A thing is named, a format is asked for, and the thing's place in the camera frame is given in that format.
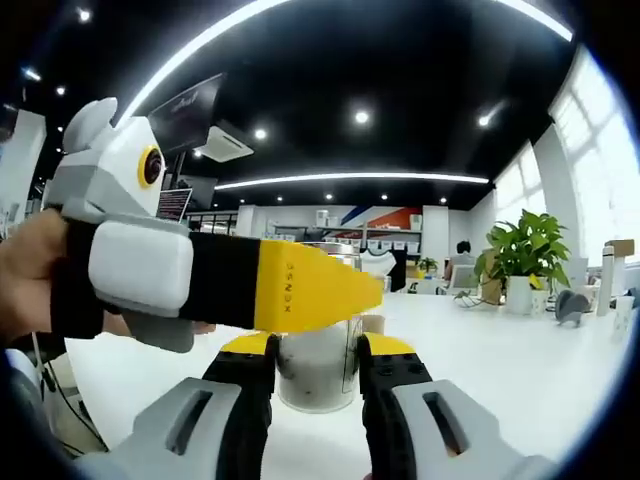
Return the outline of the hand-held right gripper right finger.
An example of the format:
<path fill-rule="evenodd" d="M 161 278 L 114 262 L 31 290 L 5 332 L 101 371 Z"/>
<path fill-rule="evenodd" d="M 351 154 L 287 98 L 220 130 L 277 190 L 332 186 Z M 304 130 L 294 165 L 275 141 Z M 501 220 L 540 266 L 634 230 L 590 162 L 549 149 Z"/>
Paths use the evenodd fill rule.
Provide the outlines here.
<path fill-rule="evenodd" d="M 407 343 L 358 340 L 362 422 L 374 479 L 548 479 L 544 456 L 501 436 L 497 418 L 449 380 L 434 380 Z"/>

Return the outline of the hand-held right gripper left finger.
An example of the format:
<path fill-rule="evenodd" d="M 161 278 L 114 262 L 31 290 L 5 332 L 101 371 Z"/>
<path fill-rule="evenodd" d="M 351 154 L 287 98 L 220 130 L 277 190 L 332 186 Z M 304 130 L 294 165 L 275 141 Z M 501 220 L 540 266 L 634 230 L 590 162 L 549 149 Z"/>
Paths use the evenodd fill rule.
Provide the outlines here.
<path fill-rule="evenodd" d="M 87 479 L 258 479 L 272 420 L 279 340 L 225 344 L 201 378 L 186 378 L 139 413 L 107 453 L 82 458 Z"/>

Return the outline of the person's left hand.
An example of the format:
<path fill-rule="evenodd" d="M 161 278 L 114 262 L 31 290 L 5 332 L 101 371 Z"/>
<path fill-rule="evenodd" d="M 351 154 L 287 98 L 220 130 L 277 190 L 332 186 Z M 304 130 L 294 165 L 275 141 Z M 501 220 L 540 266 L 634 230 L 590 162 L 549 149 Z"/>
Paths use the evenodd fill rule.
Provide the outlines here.
<path fill-rule="evenodd" d="M 68 225 L 47 209 L 1 243 L 1 345 L 51 330 L 51 271 L 66 254 Z"/>

